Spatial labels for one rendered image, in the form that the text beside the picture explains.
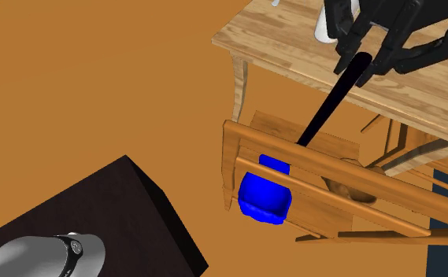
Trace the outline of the wooden chair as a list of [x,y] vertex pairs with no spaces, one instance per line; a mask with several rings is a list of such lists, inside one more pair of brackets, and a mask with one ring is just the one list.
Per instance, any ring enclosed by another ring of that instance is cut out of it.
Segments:
[[380,231],[337,231],[332,235],[308,229],[304,236],[296,239],[299,243],[370,242],[448,246],[448,227],[431,230],[419,227],[254,161],[241,158],[238,155],[241,146],[303,169],[308,168],[311,172],[327,179],[346,184],[444,223],[448,223],[448,198],[263,131],[226,120],[223,124],[221,168],[226,207],[230,205],[235,190],[235,171],[241,170],[382,226]]

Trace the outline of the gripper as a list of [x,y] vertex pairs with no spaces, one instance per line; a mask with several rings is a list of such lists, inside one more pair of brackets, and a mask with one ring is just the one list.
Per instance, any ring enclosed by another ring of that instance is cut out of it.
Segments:
[[[353,0],[324,0],[328,36],[337,39],[340,56],[334,73],[341,73],[358,51],[372,23],[389,29],[402,15],[402,24],[416,31],[448,18],[448,0],[359,0],[360,12],[354,20]],[[363,87],[373,75],[384,76],[391,69],[398,74],[414,72],[448,60],[448,29],[442,38],[404,49],[382,45],[373,62],[356,82]]]

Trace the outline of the brown wooden bowl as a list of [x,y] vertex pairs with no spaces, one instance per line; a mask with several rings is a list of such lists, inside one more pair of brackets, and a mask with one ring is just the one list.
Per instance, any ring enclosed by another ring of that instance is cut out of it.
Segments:
[[[363,167],[358,160],[350,159],[350,158],[341,158],[342,161],[349,162],[351,164],[355,164],[357,166]],[[367,168],[370,171],[377,172],[381,175],[386,175],[385,171],[378,166],[373,166]],[[348,198],[350,200],[365,204],[365,205],[373,205],[377,201],[377,197],[371,194],[367,194],[363,191],[357,190],[353,187],[346,186],[344,184],[338,183],[336,181],[321,177],[325,182],[328,189],[337,195],[340,195],[344,198]]]

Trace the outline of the light wooden table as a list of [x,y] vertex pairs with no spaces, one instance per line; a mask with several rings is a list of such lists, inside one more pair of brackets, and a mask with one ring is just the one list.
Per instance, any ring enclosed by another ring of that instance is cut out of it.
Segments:
[[[330,91],[338,79],[332,70],[339,58],[334,45],[313,36],[321,6],[322,0],[280,0],[278,6],[271,0],[251,0],[213,36],[212,43],[232,58],[233,121],[243,108],[249,64]],[[374,76],[346,100],[448,142],[448,60],[405,75]],[[387,172],[396,175],[419,164],[448,173],[448,145],[407,157]]]

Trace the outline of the white cup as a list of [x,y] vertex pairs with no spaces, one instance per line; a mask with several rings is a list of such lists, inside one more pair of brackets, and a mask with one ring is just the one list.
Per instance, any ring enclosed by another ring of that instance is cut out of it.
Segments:
[[[359,0],[350,0],[350,3],[351,3],[351,14],[353,17],[355,17],[360,10]],[[321,6],[320,15],[317,19],[317,25],[314,32],[314,37],[316,38],[316,40],[322,43],[332,44],[337,42],[337,39],[332,39],[328,36],[328,28],[324,6]]]

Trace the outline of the dark robot stand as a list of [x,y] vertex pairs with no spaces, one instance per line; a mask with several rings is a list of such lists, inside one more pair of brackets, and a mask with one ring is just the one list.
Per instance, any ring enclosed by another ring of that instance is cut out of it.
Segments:
[[164,191],[128,156],[0,227],[0,247],[70,231],[104,243],[99,277],[201,277],[209,266]]

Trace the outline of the long black stick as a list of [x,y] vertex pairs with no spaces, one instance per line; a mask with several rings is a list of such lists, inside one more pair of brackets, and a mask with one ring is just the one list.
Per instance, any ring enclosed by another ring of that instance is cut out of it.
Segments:
[[371,54],[366,52],[355,54],[343,74],[339,77],[337,83],[331,89],[331,92],[325,98],[317,113],[309,122],[309,125],[304,130],[301,137],[298,139],[297,144],[304,147],[308,146],[371,62]]

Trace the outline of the blue bowl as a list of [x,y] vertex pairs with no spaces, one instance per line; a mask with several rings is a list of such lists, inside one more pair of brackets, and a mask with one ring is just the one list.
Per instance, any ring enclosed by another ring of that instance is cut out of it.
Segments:
[[291,206],[292,194],[281,186],[254,173],[243,176],[238,191],[241,213],[262,223],[283,224]]

